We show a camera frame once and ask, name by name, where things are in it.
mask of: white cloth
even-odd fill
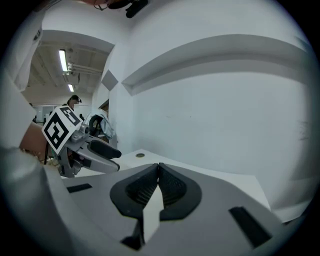
[[[116,135],[116,132],[112,128],[109,122],[107,113],[101,108],[92,110],[91,113],[89,113],[89,115],[86,117],[83,123],[85,125],[89,125],[91,118],[96,115],[103,118],[100,123],[101,129],[103,131],[103,134],[108,138],[108,140],[111,140]]]
[[[45,10],[32,12],[25,19],[11,39],[0,64],[0,147],[5,149],[20,146],[36,115],[20,92],[28,84],[44,15]]]

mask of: black rubber pad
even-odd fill
[[[81,184],[81,185],[76,185],[76,186],[69,186],[66,189],[69,191],[69,193],[74,193],[74,192],[78,192],[81,190],[87,190],[87,189],[91,189],[92,186],[88,183],[86,184]]]
[[[158,178],[164,206],[160,221],[182,220],[200,204],[202,191],[194,180],[164,163],[159,163]]]
[[[244,207],[234,207],[229,212],[254,248],[272,237]]]
[[[100,140],[93,139],[91,143],[87,146],[88,150],[97,154],[104,159],[113,159],[121,157],[121,152],[107,143]]]

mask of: ceiling light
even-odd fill
[[[59,50],[59,56],[60,56],[62,70],[63,71],[68,71],[68,69],[67,69],[67,61],[66,61],[66,51],[65,50]]]
[[[73,92],[74,88],[72,87],[72,84],[68,84],[68,86],[69,86],[70,91]]]

